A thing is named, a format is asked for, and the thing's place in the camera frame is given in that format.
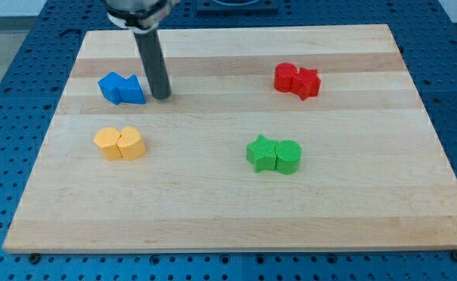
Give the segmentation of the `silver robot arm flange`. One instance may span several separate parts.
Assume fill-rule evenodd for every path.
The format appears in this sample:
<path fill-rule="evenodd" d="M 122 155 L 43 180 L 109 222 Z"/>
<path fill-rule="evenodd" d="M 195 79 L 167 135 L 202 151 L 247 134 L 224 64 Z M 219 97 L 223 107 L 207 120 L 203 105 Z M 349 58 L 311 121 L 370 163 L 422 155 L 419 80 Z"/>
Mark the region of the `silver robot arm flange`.
<path fill-rule="evenodd" d="M 103 0 L 109 20 L 117 27 L 146 33 L 159 26 L 180 0 Z"/>

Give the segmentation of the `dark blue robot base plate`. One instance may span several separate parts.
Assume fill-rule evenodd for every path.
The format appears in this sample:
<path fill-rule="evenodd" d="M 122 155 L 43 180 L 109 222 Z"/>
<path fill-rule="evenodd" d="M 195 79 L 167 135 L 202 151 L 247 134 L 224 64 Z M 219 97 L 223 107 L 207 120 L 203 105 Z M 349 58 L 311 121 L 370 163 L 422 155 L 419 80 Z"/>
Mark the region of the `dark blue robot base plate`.
<path fill-rule="evenodd" d="M 279 0 L 196 0 L 196 14 L 277 12 Z"/>

